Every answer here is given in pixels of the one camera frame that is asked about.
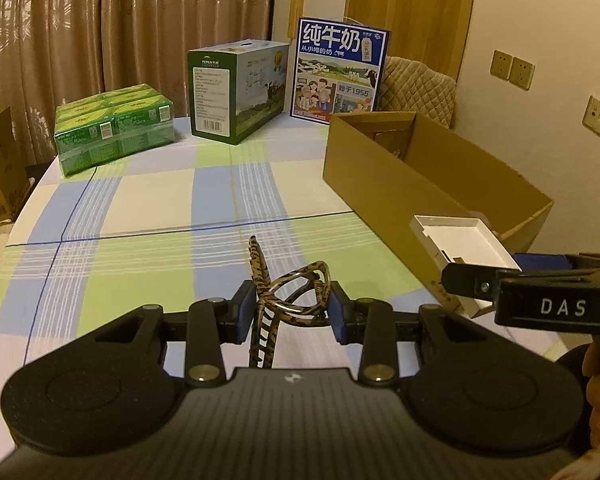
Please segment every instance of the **electrical outlet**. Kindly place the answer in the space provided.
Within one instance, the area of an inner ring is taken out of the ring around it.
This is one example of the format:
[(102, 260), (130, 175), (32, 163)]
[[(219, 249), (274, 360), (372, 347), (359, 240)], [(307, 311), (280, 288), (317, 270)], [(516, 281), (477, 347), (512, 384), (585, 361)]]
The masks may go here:
[(493, 51), (493, 59), (491, 60), (491, 75), (504, 79), (509, 79), (509, 73), (511, 72), (511, 63), (513, 62), (513, 56), (501, 52), (499, 50)]
[(600, 136), (600, 101), (593, 95), (589, 97), (589, 104), (587, 104), (587, 111), (584, 112), (582, 124)]
[(534, 78), (535, 70), (536, 66), (533, 63), (515, 57), (513, 58), (509, 81), (520, 88), (529, 90), (531, 87), (531, 80)]

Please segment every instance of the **silver rivet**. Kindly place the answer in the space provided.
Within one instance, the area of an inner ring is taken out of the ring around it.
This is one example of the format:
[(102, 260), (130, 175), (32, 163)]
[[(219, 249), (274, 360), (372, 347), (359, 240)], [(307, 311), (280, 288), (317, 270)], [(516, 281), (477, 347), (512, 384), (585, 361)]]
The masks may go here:
[(370, 381), (388, 381), (394, 378), (395, 370), (387, 365), (369, 365), (362, 373)]
[(194, 381), (205, 383), (213, 381), (220, 376), (220, 370), (213, 365), (196, 365), (189, 368), (189, 377)]

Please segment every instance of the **green milk carton pack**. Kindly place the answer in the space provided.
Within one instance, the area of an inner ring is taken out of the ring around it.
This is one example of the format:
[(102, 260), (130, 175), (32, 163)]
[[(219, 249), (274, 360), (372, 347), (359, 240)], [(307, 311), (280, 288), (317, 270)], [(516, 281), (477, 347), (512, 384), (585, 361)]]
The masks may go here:
[(173, 142), (173, 103), (143, 84), (61, 105), (54, 139), (69, 176)]
[(195, 136), (238, 144), (285, 105), (288, 43), (244, 40), (190, 50)]

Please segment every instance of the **family illustration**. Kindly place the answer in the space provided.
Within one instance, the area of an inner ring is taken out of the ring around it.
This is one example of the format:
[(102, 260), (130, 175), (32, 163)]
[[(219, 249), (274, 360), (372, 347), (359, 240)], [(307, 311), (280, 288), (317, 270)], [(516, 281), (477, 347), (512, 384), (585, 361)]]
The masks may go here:
[(301, 110), (317, 108), (321, 112), (330, 114), (333, 110), (332, 97), (335, 93), (335, 84), (327, 86), (329, 82), (322, 78), (312, 80), (300, 89), (299, 99), (296, 103)]
[(364, 100), (355, 99), (353, 97), (338, 94), (336, 102), (333, 107), (333, 113), (347, 113), (347, 112), (370, 112), (373, 109), (373, 102), (371, 98)]

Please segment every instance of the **printed illustration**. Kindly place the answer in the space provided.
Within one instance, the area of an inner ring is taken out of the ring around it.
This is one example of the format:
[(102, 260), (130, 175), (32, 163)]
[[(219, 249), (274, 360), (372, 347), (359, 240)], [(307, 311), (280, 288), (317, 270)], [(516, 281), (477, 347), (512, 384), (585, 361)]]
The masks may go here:
[(291, 115), (328, 124), (334, 113), (372, 111), (388, 34), (300, 19)]
[(236, 133), (240, 135), (285, 105), (286, 61), (282, 50), (259, 50), (238, 60)]

